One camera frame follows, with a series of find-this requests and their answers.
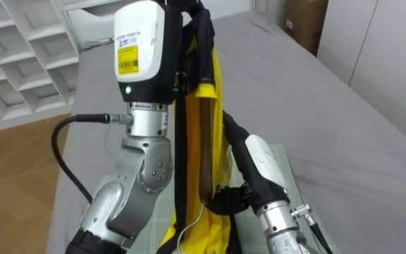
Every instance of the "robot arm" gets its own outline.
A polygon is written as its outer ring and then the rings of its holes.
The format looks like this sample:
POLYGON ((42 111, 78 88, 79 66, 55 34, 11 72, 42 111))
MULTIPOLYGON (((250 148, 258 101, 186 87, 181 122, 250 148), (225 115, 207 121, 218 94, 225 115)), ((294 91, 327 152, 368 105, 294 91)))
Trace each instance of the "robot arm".
POLYGON ((166 138, 176 97, 180 11, 139 1, 115 15, 115 70, 127 102, 126 137, 115 172, 103 182, 66 253, 125 253, 151 218, 173 174, 166 138))
MULTIPOLYGON (((169 4, 179 1, 184 0, 169 0, 169 4)), ((185 0, 189 6, 191 1, 195 0, 185 0)), ((101 122, 126 125, 126 137, 115 172, 98 185, 101 188, 67 254, 126 253, 147 225, 156 199, 172 177, 171 144, 166 133, 168 106, 178 92, 181 11, 155 1, 138 1, 116 13, 114 67, 128 110, 119 116, 120 121, 108 115, 111 119, 101 122)), ((242 208, 251 206, 258 216, 270 253, 315 253, 305 246, 295 221, 301 216, 311 219, 310 208, 290 209, 286 184, 270 147, 226 113, 223 123, 246 182, 242 208)))

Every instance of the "black strap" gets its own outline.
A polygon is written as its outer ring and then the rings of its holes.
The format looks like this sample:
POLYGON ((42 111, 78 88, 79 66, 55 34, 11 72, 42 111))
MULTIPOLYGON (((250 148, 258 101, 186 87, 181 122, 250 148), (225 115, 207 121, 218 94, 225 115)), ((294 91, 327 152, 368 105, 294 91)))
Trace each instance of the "black strap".
POLYGON ((157 251, 171 254, 177 246, 178 237, 185 228, 187 207, 187 117, 186 99, 178 96, 175 111, 175 234, 157 251))

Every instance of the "cable connector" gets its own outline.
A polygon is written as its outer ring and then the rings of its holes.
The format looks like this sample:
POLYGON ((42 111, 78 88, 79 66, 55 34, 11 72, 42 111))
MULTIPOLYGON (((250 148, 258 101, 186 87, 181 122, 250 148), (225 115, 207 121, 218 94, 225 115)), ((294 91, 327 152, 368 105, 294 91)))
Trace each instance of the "cable connector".
POLYGON ((132 114, 110 114, 109 123, 131 126, 134 124, 134 117, 132 114))
POLYGON ((312 211, 312 208, 308 204, 304 204, 296 207, 294 211, 291 212, 291 215, 294 217, 294 219, 298 219, 305 216, 306 214, 309 214, 312 211))

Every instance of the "wooden floor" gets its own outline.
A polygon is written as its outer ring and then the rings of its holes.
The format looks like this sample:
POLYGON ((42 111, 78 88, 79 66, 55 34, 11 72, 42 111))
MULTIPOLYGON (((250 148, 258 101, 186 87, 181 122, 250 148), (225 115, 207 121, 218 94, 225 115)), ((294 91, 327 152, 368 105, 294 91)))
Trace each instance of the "wooden floor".
POLYGON ((50 137, 64 117, 0 131, 0 253, 44 253, 59 172, 50 137))

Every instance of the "black cable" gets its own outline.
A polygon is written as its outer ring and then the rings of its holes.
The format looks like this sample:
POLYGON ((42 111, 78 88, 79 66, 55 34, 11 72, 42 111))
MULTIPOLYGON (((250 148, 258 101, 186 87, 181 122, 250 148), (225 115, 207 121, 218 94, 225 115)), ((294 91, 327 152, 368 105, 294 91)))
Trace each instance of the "black cable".
POLYGON ((68 117, 62 120, 60 123, 54 127, 53 133, 51 135, 51 148, 53 150, 54 157, 56 161, 62 168, 62 171, 66 176, 76 185, 79 191, 85 196, 89 203, 92 203, 93 198, 89 191, 83 186, 79 179, 73 174, 73 172, 68 168, 67 164, 64 162, 59 151, 59 146, 57 144, 57 138, 61 129, 72 122, 87 122, 87 123, 109 123, 111 117, 108 114, 82 114, 68 117))
POLYGON ((327 243, 327 240, 324 237, 324 234, 321 231, 321 228, 319 227, 319 225, 313 224, 311 226, 309 226, 311 228, 311 230, 313 231, 313 234, 316 236, 317 240, 319 240, 319 242, 321 243, 322 247, 324 247, 325 251, 327 252, 327 254, 333 254, 333 252, 330 249, 330 246, 327 243))

